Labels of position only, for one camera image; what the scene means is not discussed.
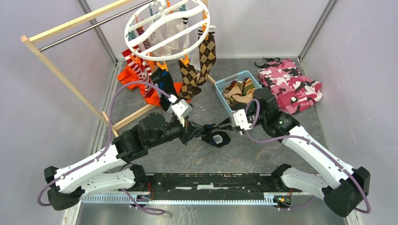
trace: wooden frame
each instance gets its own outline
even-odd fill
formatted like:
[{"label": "wooden frame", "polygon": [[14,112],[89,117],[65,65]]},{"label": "wooden frame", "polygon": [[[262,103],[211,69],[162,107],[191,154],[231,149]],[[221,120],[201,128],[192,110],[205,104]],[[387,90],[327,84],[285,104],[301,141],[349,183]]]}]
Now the wooden frame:
[{"label": "wooden frame", "polygon": [[[122,7],[130,2],[133,2],[135,0],[118,0],[114,3],[111,3],[107,6],[104,6],[102,8],[99,8],[97,10],[94,10],[90,13],[87,13],[81,17],[78,17],[74,20],[71,20],[69,22],[66,22],[64,24],[61,24],[57,27],[54,27],[52,29],[49,29],[45,32],[42,32],[40,34],[37,34],[31,38],[27,38],[25,35],[21,37],[22,42],[74,93],[76,96],[84,103],[86,106],[101,120],[103,121],[107,126],[108,126],[108,116],[106,115],[105,112],[102,112],[102,114],[95,109],[95,107],[76,89],[76,87],[69,81],[69,79],[45,56],[43,55],[39,49],[35,46],[35,44],[40,43],[44,40],[47,40],[57,34],[64,33],[68,31],[69,29],[72,29],[73,27],[76,27],[80,24],[83,24],[85,22],[88,22],[92,19],[97,18],[98,16],[111,12],[119,7]],[[215,80],[208,76],[209,80],[211,83],[215,83]],[[118,130],[123,128],[124,126],[128,125],[129,123],[133,122],[136,120],[138,117],[144,115],[145,113],[149,112],[156,106],[154,105],[146,105],[142,107],[141,109],[137,110],[130,116],[124,118],[123,120],[119,121],[118,123],[115,123],[112,126],[112,132],[114,133],[115,136],[119,136],[117,133]]]}]

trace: orange clothespin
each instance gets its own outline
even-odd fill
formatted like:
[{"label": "orange clothespin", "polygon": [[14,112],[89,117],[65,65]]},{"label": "orange clothespin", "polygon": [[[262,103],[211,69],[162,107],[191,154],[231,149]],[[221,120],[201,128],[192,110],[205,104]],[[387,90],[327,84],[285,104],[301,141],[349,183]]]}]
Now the orange clothespin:
[{"label": "orange clothespin", "polygon": [[130,58],[131,58],[138,66],[142,67],[141,59],[140,59],[138,56],[131,54],[131,55],[130,55]]},{"label": "orange clothespin", "polygon": [[[204,20],[207,19],[207,12],[203,13],[203,19],[204,19]],[[203,26],[202,26],[203,32],[205,32],[206,26],[207,26],[207,23],[204,23]],[[208,39],[209,39],[209,34],[206,35],[206,41],[207,41]]]},{"label": "orange clothespin", "polygon": [[184,60],[180,58],[180,61],[181,61],[186,67],[188,67],[188,64],[189,64],[188,55],[185,55],[185,59],[184,59]]},{"label": "orange clothespin", "polygon": [[171,6],[170,1],[167,0],[167,8],[170,7],[170,6]]},{"label": "orange clothespin", "polygon": [[[136,16],[136,22],[138,23],[137,15],[135,15],[135,16]],[[143,21],[143,20],[144,20],[144,19],[142,19],[142,21]],[[140,27],[138,27],[137,29],[138,29],[138,30],[142,30],[142,27],[143,27],[143,26],[140,26]]]},{"label": "orange clothespin", "polygon": [[156,62],[156,64],[159,66],[159,68],[168,71],[166,62],[163,61],[163,63],[164,63],[164,65],[160,64],[159,62]]},{"label": "orange clothespin", "polygon": [[149,67],[150,67],[151,69],[156,69],[155,63],[154,63],[153,61],[146,60],[146,62],[148,63],[148,65],[149,65]]}]

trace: white circular drying rack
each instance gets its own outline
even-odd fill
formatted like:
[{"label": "white circular drying rack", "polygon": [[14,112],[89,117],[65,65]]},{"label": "white circular drying rack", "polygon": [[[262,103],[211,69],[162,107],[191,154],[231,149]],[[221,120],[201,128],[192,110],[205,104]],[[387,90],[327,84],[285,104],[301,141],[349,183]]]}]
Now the white circular drying rack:
[{"label": "white circular drying rack", "polygon": [[[175,13],[170,13],[173,10],[176,10],[177,8],[179,8],[180,6],[182,6],[183,4],[186,4],[187,2],[194,2],[197,4],[196,7],[194,7],[193,9],[187,10],[187,11],[183,11],[183,12],[175,12]],[[136,18],[138,17],[138,15],[140,13],[142,13],[145,10],[149,10],[149,7],[154,6],[156,4],[160,3],[161,6],[159,7],[159,13],[154,14],[153,16],[144,19],[141,22],[136,23]],[[155,32],[159,27],[161,27],[162,25],[166,24],[169,21],[178,19],[178,18],[188,18],[191,16],[194,16],[198,13],[204,12],[206,13],[207,18],[201,20],[200,22],[194,24],[191,27],[186,28],[185,30],[175,34],[172,37],[169,37],[165,40],[163,40],[162,42],[146,49],[145,51],[142,52],[138,52],[137,50],[134,49],[135,46],[137,46],[138,44],[141,44],[142,42],[144,42],[146,39],[148,39],[148,37]],[[156,22],[154,22],[152,25],[149,26],[148,29],[146,29],[146,31],[140,35],[139,37],[136,37],[133,40],[128,39],[128,33],[147,24],[150,23],[151,21],[158,19]],[[190,33],[191,31],[196,30],[197,28],[206,25],[206,29],[204,30],[203,34],[200,36],[200,38],[198,39],[197,42],[195,42],[193,45],[191,45],[189,48],[183,49],[180,53],[176,53],[174,55],[169,55],[169,56],[159,56],[159,57],[155,57],[155,56],[149,56],[149,53],[165,46],[166,44],[168,44],[169,42],[187,34]],[[129,47],[129,49],[131,50],[132,53],[134,53],[135,55],[137,55],[138,57],[142,58],[142,59],[146,59],[146,60],[151,60],[151,61],[167,61],[167,60],[173,60],[173,59],[177,59],[177,58],[181,58],[184,55],[188,54],[189,52],[193,51],[194,49],[196,49],[196,47],[198,47],[200,45],[200,43],[203,42],[203,40],[206,38],[208,32],[209,32],[209,28],[210,28],[210,14],[209,14],[209,10],[207,9],[206,5],[201,2],[200,0],[182,0],[170,7],[167,7],[167,3],[166,0],[155,0],[151,3],[148,3],[146,5],[144,5],[143,7],[141,7],[140,9],[138,9],[134,15],[129,19],[129,21],[127,22],[126,28],[124,29],[124,40],[127,44],[127,46]]]}]

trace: wooden clothes rack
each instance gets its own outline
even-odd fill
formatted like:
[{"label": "wooden clothes rack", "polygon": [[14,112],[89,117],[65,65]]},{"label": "wooden clothes rack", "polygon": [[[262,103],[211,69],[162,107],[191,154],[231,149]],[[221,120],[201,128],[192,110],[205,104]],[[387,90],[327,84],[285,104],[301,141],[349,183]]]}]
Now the wooden clothes rack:
[{"label": "wooden clothes rack", "polygon": [[[40,43],[44,40],[47,40],[55,35],[58,34],[62,34],[80,24],[86,23],[90,20],[93,20],[95,18],[97,18],[98,16],[111,12],[117,8],[120,8],[130,2],[133,2],[134,0],[118,0],[114,3],[111,3],[107,6],[104,6],[102,8],[99,8],[97,10],[94,10],[90,13],[87,13],[81,17],[78,17],[74,20],[71,20],[69,22],[66,22],[64,24],[61,24],[57,27],[54,27],[52,29],[49,29],[45,32],[42,32],[40,34],[37,34],[33,37],[27,38],[25,35],[21,37],[22,42],[101,120],[103,121],[107,126],[108,126],[108,116],[106,115],[106,113],[103,111],[102,113],[100,113],[97,109],[95,109],[95,107],[76,89],[76,87],[69,81],[69,79],[45,56],[43,55],[41,52],[45,51],[51,47],[54,47],[60,43],[63,43],[67,40],[70,40],[74,37],[77,37],[80,34],[83,34],[89,30],[92,30],[100,25],[103,25],[115,18],[118,18],[128,12],[131,12],[135,9],[138,9],[142,6],[144,6],[145,4],[148,4],[149,2],[152,2],[153,0],[148,0],[146,2],[143,2],[141,4],[136,5],[133,8],[130,8],[128,10],[125,10],[121,13],[118,13],[108,19],[105,19],[101,22],[98,22],[97,24],[94,24],[86,29],[83,29],[79,32],[76,32],[72,35],[67,36],[66,38],[63,38],[57,42],[54,42],[52,44],[49,44],[48,46],[45,46],[41,49],[38,49],[36,47],[37,43]],[[202,0],[206,6],[208,6],[208,0]],[[210,80],[211,83],[215,84],[215,80],[208,76],[208,79]],[[118,130],[120,130],[121,128],[123,128],[124,126],[128,125],[129,123],[133,122],[134,120],[136,120],[138,117],[146,114],[147,112],[149,112],[150,110],[154,109],[156,106],[154,105],[146,105],[144,107],[142,107],[141,109],[137,110],[136,112],[132,113],[130,116],[127,116],[126,118],[124,118],[123,120],[115,123],[114,125],[112,125],[112,132],[114,133],[115,136],[119,136],[119,134],[117,133]]]}]

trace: pink camouflage shirt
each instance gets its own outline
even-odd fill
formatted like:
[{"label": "pink camouflage shirt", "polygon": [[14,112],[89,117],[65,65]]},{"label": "pink camouflage shirt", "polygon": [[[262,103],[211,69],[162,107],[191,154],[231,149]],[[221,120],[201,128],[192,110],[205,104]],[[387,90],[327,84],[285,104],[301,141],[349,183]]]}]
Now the pink camouflage shirt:
[{"label": "pink camouflage shirt", "polygon": [[322,84],[302,75],[291,59],[272,61],[258,71],[258,79],[270,88],[279,108],[290,115],[311,107],[322,98]]}]

